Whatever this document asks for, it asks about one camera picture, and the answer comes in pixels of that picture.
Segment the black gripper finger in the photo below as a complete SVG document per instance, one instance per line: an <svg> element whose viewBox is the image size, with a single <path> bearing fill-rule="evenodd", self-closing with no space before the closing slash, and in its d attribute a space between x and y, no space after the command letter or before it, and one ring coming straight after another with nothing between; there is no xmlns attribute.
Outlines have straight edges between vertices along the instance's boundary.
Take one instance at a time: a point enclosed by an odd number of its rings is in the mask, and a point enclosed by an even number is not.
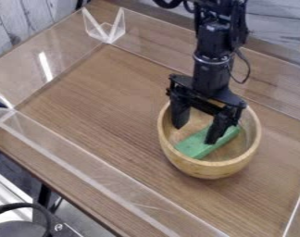
<svg viewBox="0 0 300 237"><path fill-rule="evenodd" d="M190 108L191 105L186 98L173 94L171 95L171 120L174 127L181 129L190 119Z"/></svg>
<svg viewBox="0 0 300 237"><path fill-rule="evenodd" d="M238 121L235 120L234 116L225 112L219 112L214 116L214 120L209 126L205 143L215 144L218 139L225 135L227 128L237 125Z"/></svg>

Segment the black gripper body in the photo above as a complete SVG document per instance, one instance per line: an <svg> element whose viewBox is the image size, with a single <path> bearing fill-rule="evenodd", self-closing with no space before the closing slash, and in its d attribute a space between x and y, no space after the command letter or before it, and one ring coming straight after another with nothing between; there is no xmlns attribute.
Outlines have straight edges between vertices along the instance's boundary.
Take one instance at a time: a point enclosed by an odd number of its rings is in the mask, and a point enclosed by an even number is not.
<svg viewBox="0 0 300 237"><path fill-rule="evenodd" d="M170 98L173 94L186 98L191 108L211 116L225 112L238 118L246 103L229 89L234 56L207 59L193 55L193 58L193 75L171 74L166 94Z"/></svg>

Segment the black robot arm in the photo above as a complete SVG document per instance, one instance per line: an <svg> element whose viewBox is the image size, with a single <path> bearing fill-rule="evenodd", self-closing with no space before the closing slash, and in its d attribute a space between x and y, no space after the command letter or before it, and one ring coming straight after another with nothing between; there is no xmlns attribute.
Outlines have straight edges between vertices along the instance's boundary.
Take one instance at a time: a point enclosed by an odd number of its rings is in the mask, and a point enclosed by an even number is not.
<svg viewBox="0 0 300 237"><path fill-rule="evenodd" d="M182 128L197 109L213 116L206 144L223 137L229 127L238 124L246 102L230 91L234 79L234 58L241 56L249 30L245 20L247 0L154 0L158 6L173 9L183 6L194 16L197 45L193 52L193 74L169 76L171 119Z"/></svg>

